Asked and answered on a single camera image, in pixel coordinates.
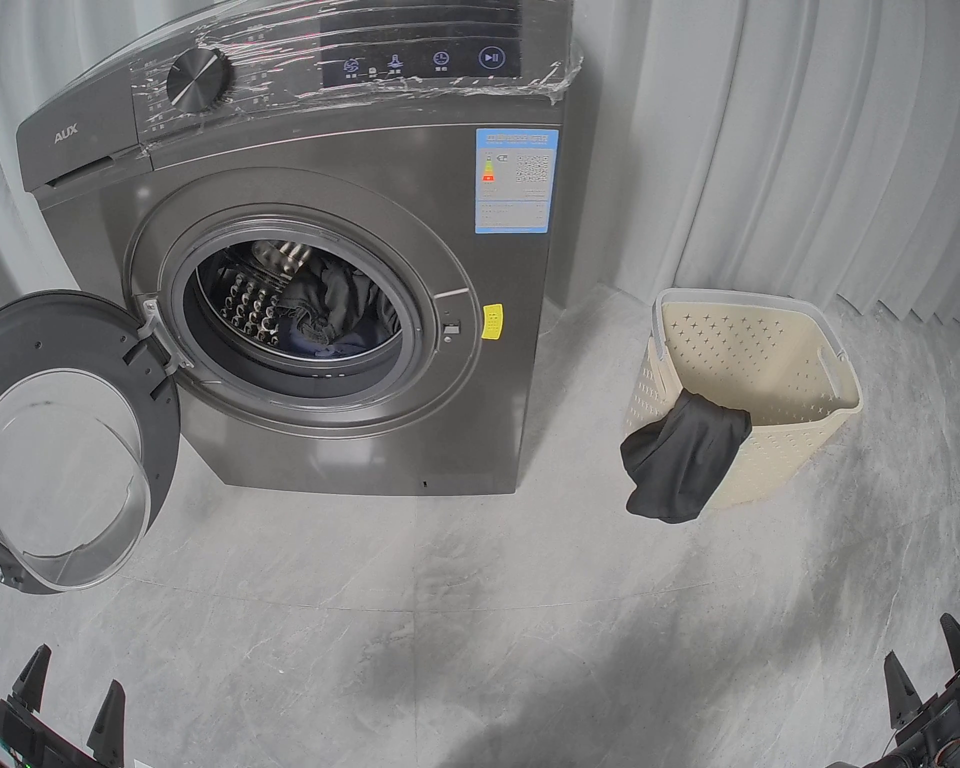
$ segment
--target button icon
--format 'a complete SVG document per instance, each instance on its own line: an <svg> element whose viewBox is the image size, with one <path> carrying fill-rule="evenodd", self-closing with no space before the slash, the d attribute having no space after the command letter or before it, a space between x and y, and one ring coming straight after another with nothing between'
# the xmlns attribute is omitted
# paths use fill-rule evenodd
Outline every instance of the button icon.
<svg viewBox="0 0 960 768"><path fill-rule="evenodd" d="M480 65L484 69L499 69L507 63L507 55L502 48L488 45L480 52Z"/></svg>

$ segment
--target plastic laundry basket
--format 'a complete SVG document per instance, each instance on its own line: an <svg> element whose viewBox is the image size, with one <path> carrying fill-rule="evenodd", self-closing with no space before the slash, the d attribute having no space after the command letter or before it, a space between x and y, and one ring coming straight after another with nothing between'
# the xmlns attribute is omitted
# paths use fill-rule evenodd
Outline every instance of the plastic laundry basket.
<svg viewBox="0 0 960 768"><path fill-rule="evenodd" d="M769 495L863 407L819 309L736 291L671 288L657 297L627 434L666 416L683 388L749 411L754 425L710 508Z"/></svg>

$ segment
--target door glass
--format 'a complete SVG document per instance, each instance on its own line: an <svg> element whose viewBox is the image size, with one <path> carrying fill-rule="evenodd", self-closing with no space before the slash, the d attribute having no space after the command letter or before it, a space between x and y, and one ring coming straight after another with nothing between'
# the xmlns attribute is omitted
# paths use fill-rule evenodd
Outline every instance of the door glass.
<svg viewBox="0 0 960 768"><path fill-rule="evenodd" d="M303 243L251 240L197 269L207 310L244 344L301 360L354 358L400 331L376 282L344 258Z"/></svg>
<svg viewBox="0 0 960 768"><path fill-rule="evenodd" d="M0 540L46 587L103 581L146 533L141 450L130 405L103 379L19 381L0 395Z"/></svg>

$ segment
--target open door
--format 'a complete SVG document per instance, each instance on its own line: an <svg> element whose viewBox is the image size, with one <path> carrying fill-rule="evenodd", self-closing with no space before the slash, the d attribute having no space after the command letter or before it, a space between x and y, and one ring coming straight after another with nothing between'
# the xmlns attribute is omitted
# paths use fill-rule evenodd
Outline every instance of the open door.
<svg viewBox="0 0 960 768"><path fill-rule="evenodd" d="M82 589L127 561L177 463L175 369L149 328L95 296L0 308L0 583Z"/></svg>

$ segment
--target marble floor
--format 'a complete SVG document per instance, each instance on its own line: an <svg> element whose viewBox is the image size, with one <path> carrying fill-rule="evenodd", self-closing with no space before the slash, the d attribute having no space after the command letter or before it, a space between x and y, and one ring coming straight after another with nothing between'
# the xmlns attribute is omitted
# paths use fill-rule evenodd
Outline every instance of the marble floor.
<svg viewBox="0 0 960 768"><path fill-rule="evenodd" d="M127 764L818 766L877 759L890 649L926 697L960 615L960 325L828 315L866 406L762 503L624 511L650 310L545 319L516 495L225 487L184 444L119 576L0 590L0 681L54 650L42 714L83 743L110 678Z"/></svg>

